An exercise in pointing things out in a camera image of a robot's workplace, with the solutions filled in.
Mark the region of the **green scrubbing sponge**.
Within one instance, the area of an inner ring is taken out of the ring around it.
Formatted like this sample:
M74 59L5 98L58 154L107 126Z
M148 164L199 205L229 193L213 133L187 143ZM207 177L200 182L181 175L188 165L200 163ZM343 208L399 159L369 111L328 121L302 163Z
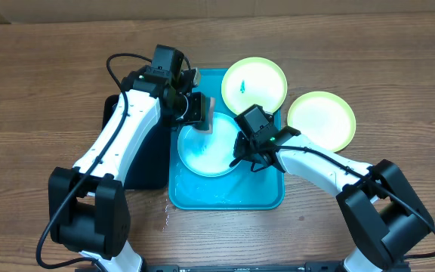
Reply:
M205 134L212 133L214 108L215 108L215 98L207 97L205 99L205 119L202 122L200 122L198 125L194 126L195 130Z

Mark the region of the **light blue plate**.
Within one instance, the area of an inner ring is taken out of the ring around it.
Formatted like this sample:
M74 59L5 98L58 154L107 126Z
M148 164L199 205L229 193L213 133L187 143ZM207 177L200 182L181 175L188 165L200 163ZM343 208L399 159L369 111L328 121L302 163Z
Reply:
M206 178L225 175L235 166L233 151L240 132L231 116L215 113L212 133L205 134L192 126L184 126L177 137L177 153L184 165L193 173Z

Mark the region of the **yellow-green plate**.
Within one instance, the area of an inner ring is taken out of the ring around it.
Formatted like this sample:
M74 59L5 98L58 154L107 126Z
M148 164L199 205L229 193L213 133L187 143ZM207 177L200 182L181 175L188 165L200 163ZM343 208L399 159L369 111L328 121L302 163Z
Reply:
M285 73L273 61L247 57L235 62L225 73L221 96L236 115L257 104L265 112L275 113L285 101L288 83Z
M332 152L343 150L356 132L352 108L341 97L326 91L312 91L298 97L288 110L286 123Z

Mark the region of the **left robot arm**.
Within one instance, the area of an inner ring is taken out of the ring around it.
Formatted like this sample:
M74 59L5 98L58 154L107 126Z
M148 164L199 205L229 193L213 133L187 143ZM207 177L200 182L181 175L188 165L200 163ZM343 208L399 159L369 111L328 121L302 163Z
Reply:
M140 69L117 79L107 121L90 150L48 180L49 221L42 232L96 271L142 271L131 247L125 198L137 183L167 178L170 133L212 130L214 100L197 91L199 71L176 48L157 45Z

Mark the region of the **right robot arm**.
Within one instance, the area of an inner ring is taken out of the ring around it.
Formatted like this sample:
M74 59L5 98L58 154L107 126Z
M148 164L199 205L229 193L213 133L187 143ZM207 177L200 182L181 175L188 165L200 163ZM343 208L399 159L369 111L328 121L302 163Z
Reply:
M240 128L234 165L248 161L252 172L274 167L336 199L356 245L338 271L402 270L406 260L428 257L410 250L435 234L433 219L396 164L383 159L371 165L325 150L295 128L278 129L257 104L234 120Z

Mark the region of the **teal plastic tray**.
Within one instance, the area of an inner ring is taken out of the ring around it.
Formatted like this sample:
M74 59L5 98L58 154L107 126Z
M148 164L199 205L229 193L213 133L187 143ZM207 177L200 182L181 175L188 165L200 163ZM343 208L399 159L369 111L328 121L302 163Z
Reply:
M225 105L221 83L225 69L202 69L195 92L214 97L215 113L236 116ZM276 208L284 199L284 174L270 166L259 172L251 171L251 163L242 160L231 172L206 178L191 172L177 153L180 130L171 133L168 195L179 209L188 210L266 210Z

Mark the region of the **black plastic tray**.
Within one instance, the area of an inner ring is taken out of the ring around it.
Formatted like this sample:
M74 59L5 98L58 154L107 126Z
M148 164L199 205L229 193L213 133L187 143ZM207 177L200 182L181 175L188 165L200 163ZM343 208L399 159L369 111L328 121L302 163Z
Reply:
M111 174L126 190L163 188L171 133L163 125L160 100L135 90L115 94L105 101L104 117L98 139L109 147L92 174Z

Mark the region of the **yellow-green plate top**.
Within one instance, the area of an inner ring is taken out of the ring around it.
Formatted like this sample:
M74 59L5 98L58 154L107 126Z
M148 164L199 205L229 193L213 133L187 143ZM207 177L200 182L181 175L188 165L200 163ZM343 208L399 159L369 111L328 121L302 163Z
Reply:
M257 104L265 112L275 113L285 101L288 83L285 73L273 61L247 57L235 62L225 73L221 96L236 115Z

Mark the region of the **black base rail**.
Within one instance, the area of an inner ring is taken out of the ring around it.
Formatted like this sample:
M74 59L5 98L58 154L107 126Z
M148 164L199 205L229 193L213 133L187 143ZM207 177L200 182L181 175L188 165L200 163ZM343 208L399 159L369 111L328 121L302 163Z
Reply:
M195 266L143 264L139 272L345 272L340 261L309 261L300 265L246 266Z

